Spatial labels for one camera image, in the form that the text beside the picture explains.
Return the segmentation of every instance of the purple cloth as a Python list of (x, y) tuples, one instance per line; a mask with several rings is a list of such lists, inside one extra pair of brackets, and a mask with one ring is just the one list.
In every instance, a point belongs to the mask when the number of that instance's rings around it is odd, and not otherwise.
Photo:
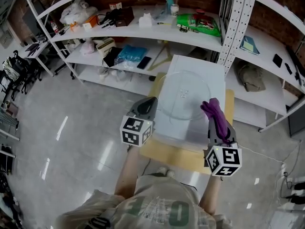
[(214, 118), (215, 126), (221, 138), (225, 143), (229, 141), (225, 138), (228, 135), (228, 125), (224, 113), (220, 109), (219, 101), (217, 98), (211, 98), (210, 102), (203, 101), (200, 108), (204, 111), (208, 119)]

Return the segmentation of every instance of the gray floor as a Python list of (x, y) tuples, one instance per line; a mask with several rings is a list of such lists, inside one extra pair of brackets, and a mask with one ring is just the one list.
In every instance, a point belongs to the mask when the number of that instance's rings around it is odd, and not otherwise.
[[(122, 116), (142, 98), (94, 83), (82, 85), (71, 80), (69, 74), (67, 69), (54, 78), (45, 74), (27, 95), (18, 94), (21, 140), (2, 140), (12, 144), (17, 156), (9, 183), (20, 201), (28, 229), (51, 228), (59, 214), (81, 205), (94, 189), (113, 192), (126, 157), (126, 147), (119, 137)], [(284, 160), (298, 144), (288, 136), (287, 121), (264, 133), (239, 122), (234, 122), (234, 127), (240, 145), (278, 160)], [(305, 175), (304, 147), (302, 144), (291, 177)], [(288, 171), (296, 153), (297, 149), (286, 160)], [(140, 160), (139, 174), (147, 161)], [(146, 173), (158, 166), (158, 162), (152, 162)], [(224, 180), (217, 212), (230, 218), (235, 229), (270, 228), (269, 221), (279, 206), (274, 187), (280, 168), (276, 161), (243, 150), (243, 167)], [(203, 193), (207, 175), (175, 171), (179, 181)]]

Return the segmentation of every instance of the clear plastic lid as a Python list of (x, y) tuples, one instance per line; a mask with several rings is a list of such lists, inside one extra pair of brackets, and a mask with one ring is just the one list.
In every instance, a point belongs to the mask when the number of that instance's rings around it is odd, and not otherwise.
[(210, 89), (205, 81), (190, 71), (167, 74), (160, 79), (161, 88), (158, 108), (171, 118), (193, 120), (204, 113), (200, 108), (203, 101), (209, 101)]

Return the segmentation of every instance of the green package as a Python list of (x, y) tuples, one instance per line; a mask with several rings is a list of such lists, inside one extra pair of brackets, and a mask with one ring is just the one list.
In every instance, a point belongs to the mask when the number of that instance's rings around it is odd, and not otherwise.
[(180, 14), (177, 17), (177, 25), (188, 27), (194, 31), (202, 32), (212, 36), (221, 36), (214, 18), (203, 14)]

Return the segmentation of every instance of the book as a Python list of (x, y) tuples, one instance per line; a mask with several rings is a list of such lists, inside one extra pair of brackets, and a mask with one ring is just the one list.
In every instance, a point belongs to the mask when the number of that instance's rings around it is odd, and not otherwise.
[(249, 37), (249, 36), (244, 36), (243, 41), (240, 45), (240, 48), (245, 50), (245, 51), (248, 51), (250, 53), (253, 53), (255, 55), (260, 54), (259, 51), (256, 48), (256, 45), (254, 43), (253, 38)]

